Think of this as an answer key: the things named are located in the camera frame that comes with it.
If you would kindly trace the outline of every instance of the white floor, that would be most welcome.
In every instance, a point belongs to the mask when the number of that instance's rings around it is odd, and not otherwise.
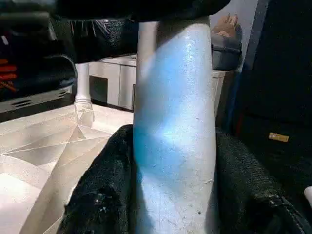
[[[0,233],[55,234],[72,189],[133,114],[69,106],[0,123]]]

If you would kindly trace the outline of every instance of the white cabinet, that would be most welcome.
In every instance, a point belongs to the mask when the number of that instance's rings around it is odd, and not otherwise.
[[[120,65],[103,62],[91,62],[91,76],[106,78],[107,84],[107,103],[119,106],[119,86],[120,86]]]
[[[136,67],[120,66],[119,106],[133,110],[136,91]]]
[[[108,79],[107,102],[128,110],[133,110],[136,90],[137,62],[130,56],[105,59],[102,62],[90,64],[90,75]],[[217,122],[223,117],[226,106],[229,83],[234,73],[226,71],[213,71],[211,89],[214,99]]]

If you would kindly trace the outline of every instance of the wall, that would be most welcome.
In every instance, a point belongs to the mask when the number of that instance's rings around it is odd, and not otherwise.
[[[238,15],[240,27],[238,27],[237,36],[242,40],[242,64],[246,55],[257,4],[258,0],[231,0],[229,5],[224,9],[210,16],[210,26],[213,28],[222,15],[226,15],[227,13]]]

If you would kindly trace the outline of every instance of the black plastic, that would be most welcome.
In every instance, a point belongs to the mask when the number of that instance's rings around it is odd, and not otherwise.
[[[52,20],[74,63],[137,53],[138,23],[129,19]]]

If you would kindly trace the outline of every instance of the white table leg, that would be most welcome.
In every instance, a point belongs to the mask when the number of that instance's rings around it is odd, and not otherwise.
[[[137,64],[135,233],[217,233],[208,18],[141,23]]]
[[[77,64],[76,69],[78,73],[78,79],[75,104],[91,104],[89,63]]]

